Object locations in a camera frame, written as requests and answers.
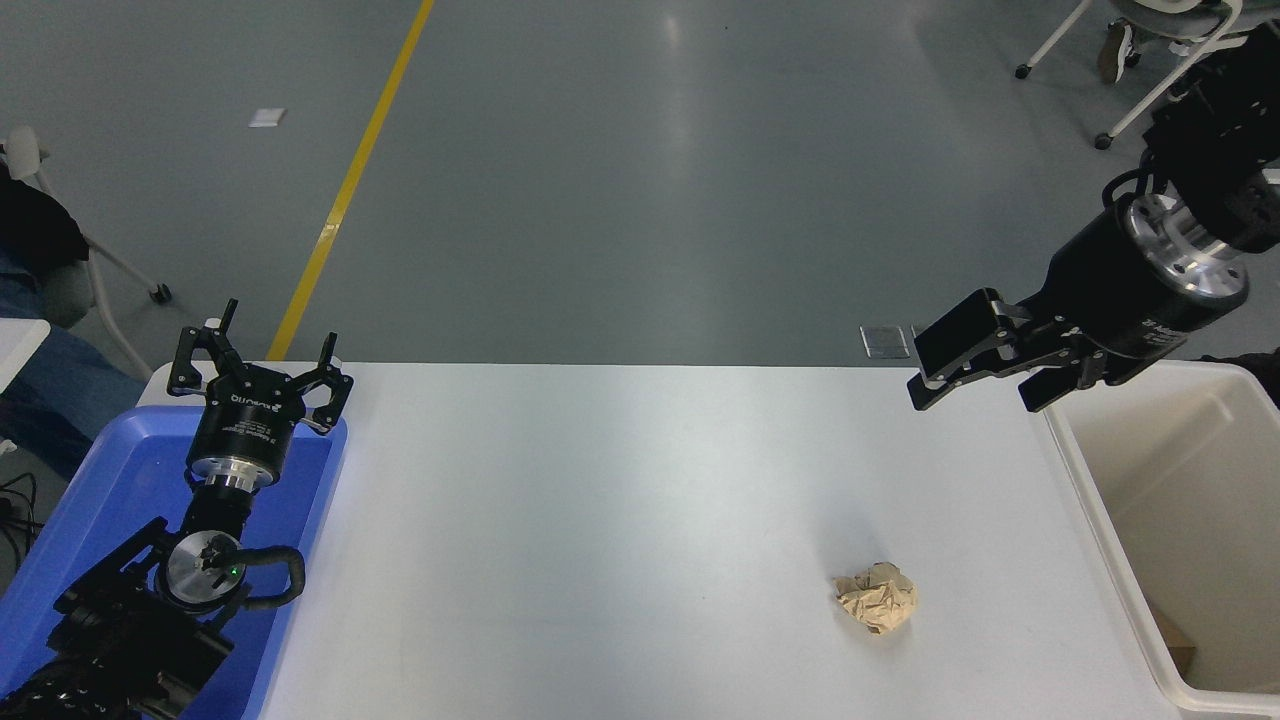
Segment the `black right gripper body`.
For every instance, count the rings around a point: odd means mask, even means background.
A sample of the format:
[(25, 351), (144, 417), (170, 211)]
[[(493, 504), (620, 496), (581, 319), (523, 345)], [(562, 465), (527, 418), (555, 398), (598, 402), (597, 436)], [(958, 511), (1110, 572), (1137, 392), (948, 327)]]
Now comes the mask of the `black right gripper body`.
[(1239, 256), (1187, 208), (1110, 208), (1052, 256), (1039, 296), (1120, 386), (1244, 304)]

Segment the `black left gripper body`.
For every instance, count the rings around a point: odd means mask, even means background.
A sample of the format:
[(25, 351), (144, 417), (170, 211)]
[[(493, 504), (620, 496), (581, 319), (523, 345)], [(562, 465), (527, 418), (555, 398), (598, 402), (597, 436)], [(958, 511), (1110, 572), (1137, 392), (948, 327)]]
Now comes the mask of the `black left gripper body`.
[(207, 473), (215, 461), (236, 460), (280, 473), (305, 413), (292, 380), (284, 372), (253, 365), (244, 379), (224, 374), (210, 382), (188, 452), (189, 470)]

